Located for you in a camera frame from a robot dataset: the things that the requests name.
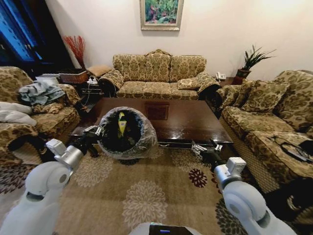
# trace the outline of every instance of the floral carpet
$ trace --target floral carpet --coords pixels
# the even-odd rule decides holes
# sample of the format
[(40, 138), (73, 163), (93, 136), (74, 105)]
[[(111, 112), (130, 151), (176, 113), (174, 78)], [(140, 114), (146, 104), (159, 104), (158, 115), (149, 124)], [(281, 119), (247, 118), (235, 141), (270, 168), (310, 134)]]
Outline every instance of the floral carpet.
[[(0, 221), (23, 193), (36, 166), (31, 163), (0, 169)], [(247, 170), (244, 179), (253, 180)], [(130, 161), (87, 154), (60, 207), (59, 235), (126, 235), (143, 222), (187, 226), (203, 235), (246, 234), (225, 208), (209, 166), (191, 150), (159, 148), (151, 158)]]

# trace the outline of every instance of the painting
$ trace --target painting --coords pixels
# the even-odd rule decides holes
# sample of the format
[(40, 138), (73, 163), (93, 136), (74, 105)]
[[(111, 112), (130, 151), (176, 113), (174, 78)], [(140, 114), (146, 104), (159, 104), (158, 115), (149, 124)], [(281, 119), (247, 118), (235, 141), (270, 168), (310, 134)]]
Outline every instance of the painting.
[(140, 0), (141, 30), (180, 30), (183, 0)]

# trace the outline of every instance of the dark wooden coffee table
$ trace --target dark wooden coffee table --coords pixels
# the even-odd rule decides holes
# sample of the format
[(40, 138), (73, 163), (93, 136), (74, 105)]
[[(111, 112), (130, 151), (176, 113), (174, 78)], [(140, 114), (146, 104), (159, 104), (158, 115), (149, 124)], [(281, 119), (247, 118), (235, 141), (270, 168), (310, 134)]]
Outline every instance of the dark wooden coffee table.
[(201, 100), (102, 98), (90, 111), (89, 122), (98, 125), (103, 115), (120, 106), (142, 112), (155, 128), (162, 147), (190, 148), (192, 140), (204, 146), (212, 145), (210, 139), (217, 143), (232, 143), (206, 102)]

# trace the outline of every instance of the trash bin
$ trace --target trash bin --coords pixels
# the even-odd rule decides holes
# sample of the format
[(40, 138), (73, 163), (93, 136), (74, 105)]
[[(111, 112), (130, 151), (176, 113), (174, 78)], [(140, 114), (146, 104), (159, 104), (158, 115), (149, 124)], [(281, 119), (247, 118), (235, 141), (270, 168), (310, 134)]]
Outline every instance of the trash bin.
[[(123, 136), (118, 135), (120, 113), (126, 121)], [(158, 147), (154, 127), (136, 109), (114, 108), (102, 117), (99, 126), (103, 127), (103, 131), (98, 144), (103, 152), (115, 159), (148, 158)]]

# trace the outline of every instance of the red dried branches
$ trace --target red dried branches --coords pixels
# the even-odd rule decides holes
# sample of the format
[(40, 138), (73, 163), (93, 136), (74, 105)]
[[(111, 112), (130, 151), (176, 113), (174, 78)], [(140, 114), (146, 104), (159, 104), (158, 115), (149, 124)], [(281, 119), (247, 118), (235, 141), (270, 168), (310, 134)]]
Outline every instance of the red dried branches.
[(79, 65), (85, 69), (84, 64), (84, 51), (85, 51), (85, 39), (81, 36), (64, 36), (64, 41), (67, 43), (71, 51), (73, 51), (76, 60)]

